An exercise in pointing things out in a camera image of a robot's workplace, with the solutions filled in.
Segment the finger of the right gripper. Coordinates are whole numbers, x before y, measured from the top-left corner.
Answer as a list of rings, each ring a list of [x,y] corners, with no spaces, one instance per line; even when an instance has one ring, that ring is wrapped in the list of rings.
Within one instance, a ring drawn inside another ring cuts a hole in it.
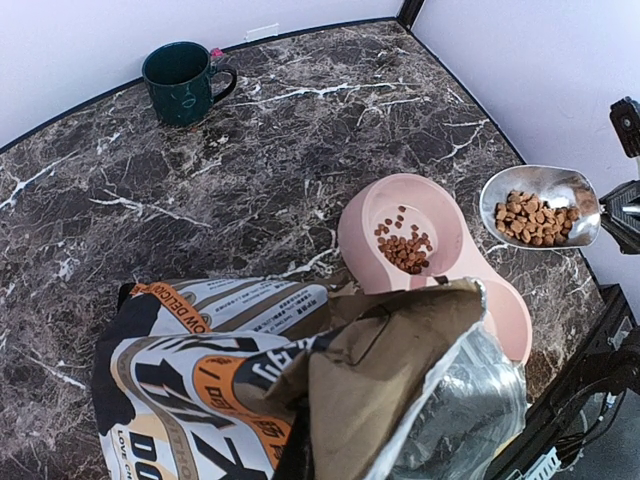
[[[620,184],[599,199],[601,226],[622,254],[639,254],[639,181]]]

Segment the metal scoop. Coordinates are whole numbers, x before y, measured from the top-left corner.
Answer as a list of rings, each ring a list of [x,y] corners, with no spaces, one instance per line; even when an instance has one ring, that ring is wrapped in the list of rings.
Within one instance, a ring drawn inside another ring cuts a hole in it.
[[[600,206],[591,182],[575,170],[523,165],[494,175],[480,194],[485,227],[497,239],[524,249],[591,245]]]

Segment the pink double pet bowl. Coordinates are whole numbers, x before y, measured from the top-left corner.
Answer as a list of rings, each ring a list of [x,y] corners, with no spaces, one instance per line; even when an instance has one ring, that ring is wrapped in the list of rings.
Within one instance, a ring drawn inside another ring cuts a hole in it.
[[[485,287],[486,328],[505,355],[525,364],[532,322],[517,290],[476,247],[461,209],[437,183],[394,174],[360,191],[344,208],[338,246],[348,270],[367,294],[475,278]]]

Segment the pet food bag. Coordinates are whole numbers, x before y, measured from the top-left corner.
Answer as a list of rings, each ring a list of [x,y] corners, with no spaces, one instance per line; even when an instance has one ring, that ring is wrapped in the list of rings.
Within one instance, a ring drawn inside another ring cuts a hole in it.
[[[120,293],[91,382],[113,479],[480,479],[520,434],[522,366],[473,279],[381,295],[290,282],[254,321],[225,282]]]

